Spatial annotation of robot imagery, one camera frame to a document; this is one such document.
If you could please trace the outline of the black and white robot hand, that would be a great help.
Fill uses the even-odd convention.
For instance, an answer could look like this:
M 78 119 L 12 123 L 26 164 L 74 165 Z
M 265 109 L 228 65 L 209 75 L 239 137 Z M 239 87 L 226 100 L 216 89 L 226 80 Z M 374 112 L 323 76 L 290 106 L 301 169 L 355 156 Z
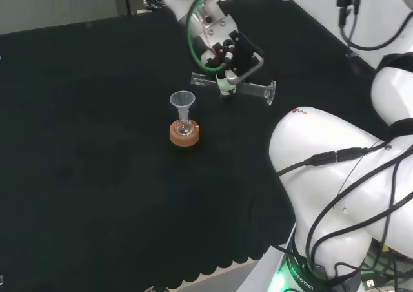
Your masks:
M 263 52 L 238 30 L 205 30 L 192 46 L 201 69 L 224 96 L 235 94 L 237 86 L 263 66 Z

